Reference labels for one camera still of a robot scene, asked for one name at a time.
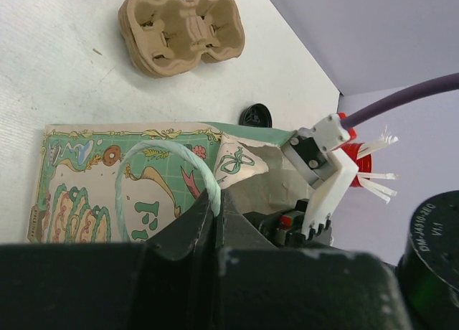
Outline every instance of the tabletop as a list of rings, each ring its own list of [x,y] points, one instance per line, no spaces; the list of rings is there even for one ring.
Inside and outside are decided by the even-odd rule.
[[[2,0],[0,242],[24,238],[43,129],[51,123],[237,123],[264,103],[273,126],[311,126],[339,92],[269,0],[235,0],[242,55],[151,79],[118,27],[124,0]]]

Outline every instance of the wall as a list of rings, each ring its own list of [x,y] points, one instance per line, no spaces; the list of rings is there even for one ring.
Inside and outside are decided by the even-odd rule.
[[[396,90],[342,97],[339,111],[351,114]],[[398,195],[385,204],[365,189],[350,189],[333,216],[335,246],[398,262],[416,207],[431,196],[459,189],[458,113],[459,92],[451,92],[404,105],[356,128],[358,141],[376,139],[385,126],[399,137],[373,156],[373,172],[399,175],[396,181],[382,182]]]
[[[458,71],[458,0],[271,1],[344,95]]]

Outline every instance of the metal screw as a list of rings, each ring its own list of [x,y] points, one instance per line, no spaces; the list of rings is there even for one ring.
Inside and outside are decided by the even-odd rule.
[[[290,145],[296,146],[300,143],[300,140],[298,138],[291,138],[290,139]]]
[[[314,159],[310,160],[308,162],[308,165],[309,167],[311,167],[312,169],[317,169],[318,168],[318,162]]]

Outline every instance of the cable connector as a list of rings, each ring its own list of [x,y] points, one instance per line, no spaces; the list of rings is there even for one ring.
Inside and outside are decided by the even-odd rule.
[[[333,151],[357,137],[353,128],[347,131],[341,125],[344,118],[345,113],[333,113],[312,127],[312,136],[322,153]]]

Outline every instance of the gift bag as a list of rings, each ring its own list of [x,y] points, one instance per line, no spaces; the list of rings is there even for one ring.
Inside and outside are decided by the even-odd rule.
[[[223,123],[48,126],[44,132],[27,239],[120,241],[115,177],[124,155],[145,140],[185,145],[214,172],[241,213],[292,207],[310,188],[282,155],[292,133]],[[131,241],[154,236],[204,190],[190,163],[163,149],[134,156],[123,171],[123,207]]]

